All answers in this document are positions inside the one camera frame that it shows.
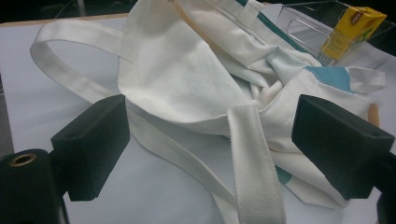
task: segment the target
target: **teal fabric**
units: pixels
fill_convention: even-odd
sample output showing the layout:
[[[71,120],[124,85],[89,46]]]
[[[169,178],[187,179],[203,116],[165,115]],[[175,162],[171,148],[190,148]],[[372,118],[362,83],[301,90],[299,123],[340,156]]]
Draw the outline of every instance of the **teal fabric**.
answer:
[[[248,3],[248,0],[235,0],[235,1],[238,2],[243,7]],[[299,50],[300,52],[307,53],[307,51],[304,48],[302,48],[300,45],[298,45],[296,42],[294,42],[294,40],[292,40],[287,34],[285,34],[276,25],[274,25],[270,20],[268,20],[268,18],[264,14],[259,13],[257,18],[259,18],[259,20],[262,23],[264,23],[264,25],[267,26],[272,32],[279,35],[280,38],[284,39],[296,50]]]
[[[275,168],[280,183],[286,185],[291,180],[292,175],[277,166]]]
[[[354,92],[350,89],[349,73],[344,67],[311,67],[305,70],[315,75],[318,81],[333,86],[341,91]]]

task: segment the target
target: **white table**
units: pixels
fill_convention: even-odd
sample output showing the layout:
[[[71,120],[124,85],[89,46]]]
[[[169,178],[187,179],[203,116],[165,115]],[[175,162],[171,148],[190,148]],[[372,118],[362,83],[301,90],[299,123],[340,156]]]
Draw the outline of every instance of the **white table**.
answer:
[[[125,18],[99,20],[120,29]],[[90,106],[80,97],[46,77],[29,53],[40,24],[0,28],[0,72],[7,101],[12,140],[16,152],[42,148],[52,150],[50,138]],[[64,51],[64,60],[112,91],[117,91],[117,58],[88,47],[67,44],[53,47]],[[87,60],[78,60],[76,55]],[[356,65],[388,74],[389,86],[373,94],[379,104],[381,128],[396,135],[396,58],[373,51]],[[145,116],[190,149],[225,182],[233,187],[230,143],[225,137],[192,133],[162,120]],[[374,189],[367,200],[352,200],[345,209],[328,209],[299,201],[282,187],[289,224],[374,224]],[[64,195],[72,224],[100,223],[222,223],[208,191],[195,179],[142,148],[135,139],[125,148],[99,198],[70,202]]]

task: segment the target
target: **white tote bag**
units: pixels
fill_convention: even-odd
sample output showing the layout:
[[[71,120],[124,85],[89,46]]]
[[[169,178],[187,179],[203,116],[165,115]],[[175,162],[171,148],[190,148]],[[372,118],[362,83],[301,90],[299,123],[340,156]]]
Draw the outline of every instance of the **white tote bag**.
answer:
[[[65,64],[49,42],[75,42],[119,56],[118,87],[131,103],[193,131],[231,139],[235,191],[128,110],[134,137],[200,181],[225,223],[286,223],[279,181],[306,203],[347,206],[291,142],[298,97],[321,97],[368,119],[374,101],[365,93],[383,89],[385,74],[321,66],[261,13],[264,7],[254,0],[141,0],[121,31],[92,21],[47,23],[31,55],[45,75],[91,103],[115,92]]]

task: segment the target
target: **yellow box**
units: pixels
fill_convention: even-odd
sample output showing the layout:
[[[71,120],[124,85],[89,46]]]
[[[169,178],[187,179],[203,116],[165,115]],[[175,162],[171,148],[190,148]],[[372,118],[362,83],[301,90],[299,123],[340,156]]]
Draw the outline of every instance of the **yellow box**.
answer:
[[[370,37],[387,15],[370,7],[348,7],[334,27],[321,52],[339,60],[351,44]]]

